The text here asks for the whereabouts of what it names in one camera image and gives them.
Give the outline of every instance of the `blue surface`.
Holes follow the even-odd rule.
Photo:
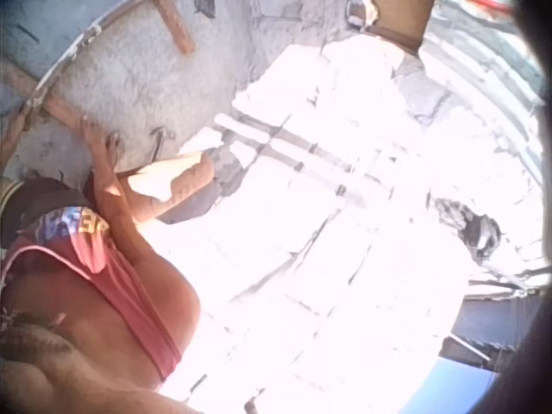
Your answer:
[[[492,384],[495,373],[439,358],[402,414],[465,414]]]

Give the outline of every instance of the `wooden beam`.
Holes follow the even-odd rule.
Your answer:
[[[155,7],[159,11],[163,22],[165,22],[172,39],[183,54],[192,53],[196,45],[186,28],[182,16],[174,3],[174,0],[154,0]]]
[[[0,74],[2,75],[2,81],[13,92],[24,98],[29,97],[38,85],[35,78],[4,57],[0,58]],[[73,133],[78,134],[80,132],[80,120],[83,114],[64,98],[49,93],[42,103],[42,108],[65,124]]]

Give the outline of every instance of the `person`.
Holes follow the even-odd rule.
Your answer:
[[[18,139],[26,112],[6,139]],[[189,154],[117,176],[118,135],[83,118],[82,136],[93,196],[2,178],[0,411],[191,412],[155,391],[190,343],[198,295],[137,226],[209,184],[213,163]],[[163,183],[165,200],[136,191]]]

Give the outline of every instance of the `dark object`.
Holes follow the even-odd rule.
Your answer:
[[[480,263],[488,259],[499,248],[500,227],[487,214],[474,215],[472,220],[466,220],[466,227],[460,232],[460,238],[474,260]]]
[[[50,211],[68,205],[93,208],[85,195],[58,181],[40,177],[25,180],[24,184],[9,198],[2,211],[0,241],[2,248],[9,248],[20,230]]]
[[[163,149],[163,144],[165,143],[165,140],[169,139],[171,141],[174,141],[176,139],[176,135],[173,131],[166,127],[158,127],[150,132],[149,136],[154,136],[156,140],[154,155],[152,157],[153,164],[155,161],[159,160],[159,156],[161,154],[161,150]]]
[[[478,216],[466,205],[444,198],[436,198],[434,204],[441,222],[458,230],[475,262],[483,262],[499,248],[499,224],[487,214]]]
[[[214,19],[216,17],[215,0],[194,0],[196,13],[203,13],[206,17]]]

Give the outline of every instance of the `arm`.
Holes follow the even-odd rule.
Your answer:
[[[99,212],[110,225],[117,248],[135,269],[173,339],[184,351],[198,324],[198,295],[173,265],[155,253],[136,228],[100,129],[84,119],[83,133],[92,155]]]

